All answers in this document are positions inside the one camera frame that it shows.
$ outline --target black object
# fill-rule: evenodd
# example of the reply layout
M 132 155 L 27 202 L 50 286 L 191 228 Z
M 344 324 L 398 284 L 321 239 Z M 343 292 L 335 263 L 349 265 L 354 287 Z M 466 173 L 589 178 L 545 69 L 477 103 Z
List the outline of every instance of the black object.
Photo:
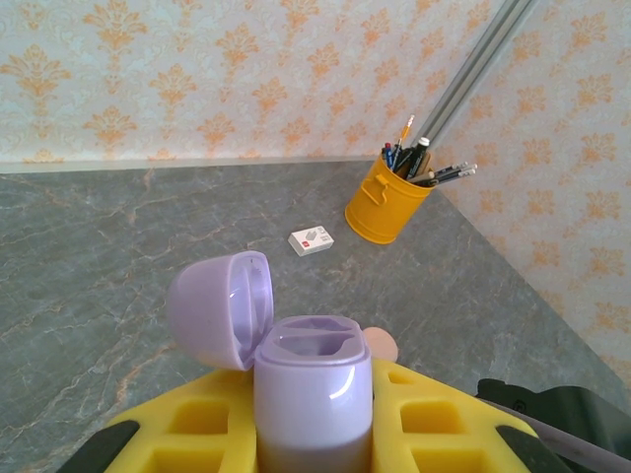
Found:
M 495 430 L 530 473 L 572 473 L 538 438 L 510 426 L 498 426 Z
M 136 421 L 123 421 L 96 432 L 57 473 L 104 473 L 138 429 Z
M 567 434 L 631 460 L 631 418 L 593 392 L 560 386 L 532 392 L 498 379 L 481 379 L 475 397 L 532 417 Z M 592 473 L 561 456 L 575 473 Z

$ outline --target hinged lid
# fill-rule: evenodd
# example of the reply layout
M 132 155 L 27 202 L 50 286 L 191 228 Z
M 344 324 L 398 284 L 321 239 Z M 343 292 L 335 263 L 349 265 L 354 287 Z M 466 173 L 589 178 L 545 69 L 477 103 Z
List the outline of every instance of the hinged lid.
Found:
M 269 265 L 258 251 L 191 264 L 169 287 L 169 328 L 179 346 L 204 365 L 249 370 L 273 318 Z

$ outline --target yellow pencil holder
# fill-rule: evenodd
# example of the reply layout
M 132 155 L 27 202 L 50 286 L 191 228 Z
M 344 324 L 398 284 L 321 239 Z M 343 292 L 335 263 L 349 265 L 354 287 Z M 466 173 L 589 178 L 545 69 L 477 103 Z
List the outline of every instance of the yellow pencil holder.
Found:
M 344 217 L 368 241 L 392 243 L 430 192 L 431 187 L 410 184 L 396 175 L 379 157 L 346 206 Z

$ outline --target yellow foam tray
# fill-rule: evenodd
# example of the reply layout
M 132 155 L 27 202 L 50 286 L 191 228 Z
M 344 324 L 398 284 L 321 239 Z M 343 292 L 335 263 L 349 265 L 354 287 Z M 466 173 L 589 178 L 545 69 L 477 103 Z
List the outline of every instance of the yellow foam tray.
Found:
M 372 473 L 528 473 L 496 432 L 521 420 L 418 372 L 373 360 Z M 255 473 L 252 373 L 217 370 L 109 424 L 140 429 L 106 473 Z

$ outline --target damask wallpaper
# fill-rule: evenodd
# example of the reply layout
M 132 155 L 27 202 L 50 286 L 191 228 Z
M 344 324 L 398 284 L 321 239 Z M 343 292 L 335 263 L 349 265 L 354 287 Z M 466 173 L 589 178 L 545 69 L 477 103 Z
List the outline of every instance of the damask wallpaper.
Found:
M 373 155 L 501 4 L 4 0 L 0 163 Z
M 542 0 L 440 138 L 447 195 L 631 386 L 631 2 Z

